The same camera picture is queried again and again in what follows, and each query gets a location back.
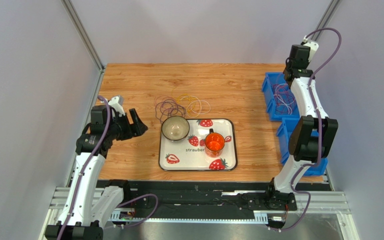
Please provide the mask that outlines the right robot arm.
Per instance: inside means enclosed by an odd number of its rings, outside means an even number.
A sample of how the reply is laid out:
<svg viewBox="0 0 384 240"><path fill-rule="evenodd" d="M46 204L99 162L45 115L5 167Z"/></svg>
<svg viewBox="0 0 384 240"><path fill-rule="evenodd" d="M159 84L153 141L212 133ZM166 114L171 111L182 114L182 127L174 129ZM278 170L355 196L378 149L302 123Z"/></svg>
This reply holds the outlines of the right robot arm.
<svg viewBox="0 0 384 240"><path fill-rule="evenodd" d="M293 202L298 181L328 156L338 130L338 121L322 107L314 72L308 69L318 47L315 41L295 44L286 60L284 79L294 95L300 118L289 137L288 160L267 189L269 209L283 209Z"/></svg>

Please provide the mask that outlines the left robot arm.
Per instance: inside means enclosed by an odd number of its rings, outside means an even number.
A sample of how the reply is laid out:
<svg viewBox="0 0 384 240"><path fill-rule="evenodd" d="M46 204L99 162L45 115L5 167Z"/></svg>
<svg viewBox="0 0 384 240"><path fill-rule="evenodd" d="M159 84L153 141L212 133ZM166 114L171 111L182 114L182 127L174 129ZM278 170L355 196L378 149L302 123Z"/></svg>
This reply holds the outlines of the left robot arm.
<svg viewBox="0 0 384 240"><path fill-rule="evenodd" d="M94 106L91 121L76 141L71 185L62 213L55 224L46 226L48 240L101 240L104 227L115 208L131 196L127 180L113 179L93 203L98 178L114 141L142 136L148 127L134 108Z"/></svg>

